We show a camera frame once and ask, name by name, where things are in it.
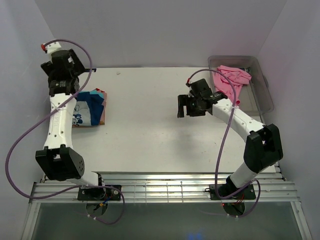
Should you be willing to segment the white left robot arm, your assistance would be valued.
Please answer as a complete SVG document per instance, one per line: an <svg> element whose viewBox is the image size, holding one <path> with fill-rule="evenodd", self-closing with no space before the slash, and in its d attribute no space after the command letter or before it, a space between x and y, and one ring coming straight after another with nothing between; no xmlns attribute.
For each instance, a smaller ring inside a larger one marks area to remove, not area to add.
<svg viewBox="0 0 320 240"><path fill-rule="evenodd" d="M187 161L187 141L178 120L178 95L185 93L184 72L176 67L98 68L80 76L84 90L106 92L105 123L73 127L76 100L60 93L50 98L46 150L66 147L88 193L100 200L106 172L180 171Z"/></svg>

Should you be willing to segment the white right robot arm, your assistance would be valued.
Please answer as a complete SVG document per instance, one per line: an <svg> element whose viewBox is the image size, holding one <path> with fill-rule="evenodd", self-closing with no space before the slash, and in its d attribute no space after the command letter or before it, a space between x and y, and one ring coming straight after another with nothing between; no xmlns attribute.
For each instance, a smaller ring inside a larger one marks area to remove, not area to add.
<svg viewBox="0 0 320 240"><path fill-rule="evenodd" d="M216 187L220 199L237 199L255 177L283 158L279 128L265 125L236 107L221 91L213 92L205 79L187 82L189 93L185 98L187 115L203 116L206 113L219 118L244 141L243 163Z"/></svg>

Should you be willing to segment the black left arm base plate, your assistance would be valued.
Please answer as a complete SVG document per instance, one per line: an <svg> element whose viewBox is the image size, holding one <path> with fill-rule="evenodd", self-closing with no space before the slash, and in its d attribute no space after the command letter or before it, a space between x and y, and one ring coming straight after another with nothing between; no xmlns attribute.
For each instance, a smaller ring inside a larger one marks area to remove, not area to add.
<svg viewBox="0 0 320 240"><path fill-rule="evenodd" d="M121 199L120 192L121 185L108 185L112 188L79 188L77 200L78 201L119 201Z"/></svg>

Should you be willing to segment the navy blue t shirt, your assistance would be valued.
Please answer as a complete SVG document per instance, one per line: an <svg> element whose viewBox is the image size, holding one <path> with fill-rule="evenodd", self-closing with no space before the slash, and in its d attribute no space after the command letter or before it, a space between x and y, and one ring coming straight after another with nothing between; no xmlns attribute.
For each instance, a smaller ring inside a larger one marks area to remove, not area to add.
<svg viewBox="0 0 320 240"><path fill-rule="evenodd" d="M73 127L92 127L100 124L104 107L98 105L91 106L91 91L81 91L76 97L76 104L73 110Z"/></svg>

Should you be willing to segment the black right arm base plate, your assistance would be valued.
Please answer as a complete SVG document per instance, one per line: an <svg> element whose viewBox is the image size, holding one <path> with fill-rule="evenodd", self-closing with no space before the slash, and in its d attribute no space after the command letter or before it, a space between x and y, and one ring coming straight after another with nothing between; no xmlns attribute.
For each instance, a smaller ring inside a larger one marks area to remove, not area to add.
<svg viewBox="0 0 320 240"><path fill-rule="evenodd" d="M206 187L204 189L204 192L209 193L209 198L211 200L221 200L222 197L231 195L238 190L238 189L229 189L225 186L225 184L218 184L217 189L220 197L216 194L214 184L210 184L209 187ZM253 185L250 184L249 186L237 192L236 194L234 194L228 199L229 200L255 200L256 194L255 194Z"/></svg>

